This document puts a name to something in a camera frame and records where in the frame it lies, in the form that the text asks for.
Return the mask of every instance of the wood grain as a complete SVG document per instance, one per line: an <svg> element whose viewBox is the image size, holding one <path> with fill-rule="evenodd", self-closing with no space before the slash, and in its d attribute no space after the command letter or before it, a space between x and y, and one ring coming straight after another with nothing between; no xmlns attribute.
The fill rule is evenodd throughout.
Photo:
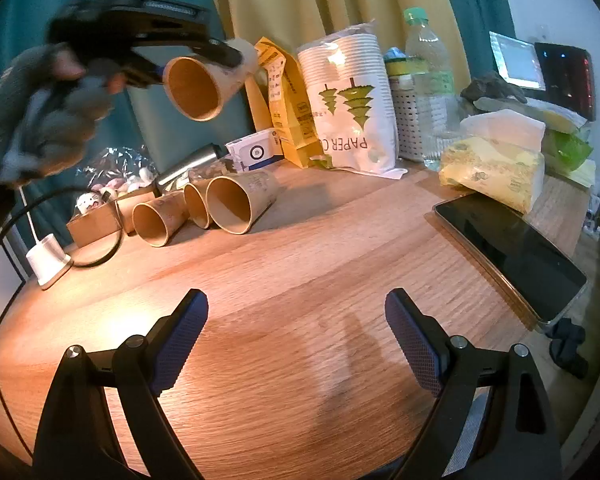
<svg viewBox="0 0 600 480"><path fill-rule="evenodd" d="M409 448L433 399L384 320L396 286L476 346L508 349L525 335L510 299L432 215L458 195L437 175L274 171L283 192L246 235L191 223L163 248L129 237L100 267L72 269L46 292L26 286L0 330L0 382L30 446L65 348L115 348L190 288L207 294L209 320L160 403L209 479L356 478ZM547 177L529 218L571 253L586 203ZM115 391L107 397L128 462L144 471ZM1 407L0 443L27 460Z"/></svg>

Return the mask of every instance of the yellow tissue package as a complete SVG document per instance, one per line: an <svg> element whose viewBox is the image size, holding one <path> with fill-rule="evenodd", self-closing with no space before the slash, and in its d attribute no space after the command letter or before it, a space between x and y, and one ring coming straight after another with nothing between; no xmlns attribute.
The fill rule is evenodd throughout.
<svg viewBox="0 0 600 480"><path fill-rule="evenodd" d="M544 156L494 139L469 137L440 158L440 183L467 186L527 214L542 192Z"/></svg>
<svg viewBox="0 0 600 480"><path fill-rule="evenodd" d="M310 157L323 152L298 63L267 38L261 38L256 50L259 65L267 71L269 110L285 158L307 168Z"/></svg>

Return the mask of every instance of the circular logo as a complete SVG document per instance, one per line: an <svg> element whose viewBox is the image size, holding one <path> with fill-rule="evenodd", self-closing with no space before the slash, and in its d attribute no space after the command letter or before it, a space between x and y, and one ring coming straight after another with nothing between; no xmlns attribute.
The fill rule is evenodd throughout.
<svg viewBox="0 0 600 480"><path fill-rule="evenodd" d="M253 146L249 152L253 160L260 160L264 156L264 148L262 146Z"/></svg>

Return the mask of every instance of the teal curtain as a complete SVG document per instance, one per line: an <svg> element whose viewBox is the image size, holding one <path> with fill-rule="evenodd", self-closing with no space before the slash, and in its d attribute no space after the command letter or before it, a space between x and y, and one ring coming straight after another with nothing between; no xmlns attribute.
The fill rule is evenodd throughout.
<svg viewBox="0 0 600 480"><path fill-rule="evenodd" d="M516 37L508 0L449 0L458 22L471 77L495 69L489 31Z"/></svg>
<svg viewBox="0 0 600 480"><path fill-rule="evenodd" d="M42 44L46 23L59 7L71 0L2 0L0 2L0 75L11 59L23 50ZM213 0L183 0L211 10L212 33L222 39L221 23ZM187 54L186 48L151 48L142 54L166 63L174 54ZM196 148L209 142L224 144L253 131L248 108L242 95L227 104L220 116L208 123L196 123L184 118L174 107L161 86L148 90L129 89L115 97L115 109L101 121L95 138L89 143L86 156L92 156L108 146L139 148L146 144L159 170L177 163ZM33 182L25 188L29 201L53 189L74 184L75 168ZM47 202L36 210L34 223L40 236L55 233L62 245L72 239L66 222L74 211L75 197L69 195ZM33 245L26 220L18 230L28 246Z"/></svg>

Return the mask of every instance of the yellow paper bag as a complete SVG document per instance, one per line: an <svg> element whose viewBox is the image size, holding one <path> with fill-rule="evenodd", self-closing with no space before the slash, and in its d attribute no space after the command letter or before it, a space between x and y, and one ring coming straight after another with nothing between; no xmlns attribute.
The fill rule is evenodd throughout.
<svg viewBox="0 0 600 480"><path fill-rule="evenodd" d="M322 155L314 117L296 60L267 38L256 44L258 63L269 79L269 111L285 158L307 168L310 157Z"/></svg>

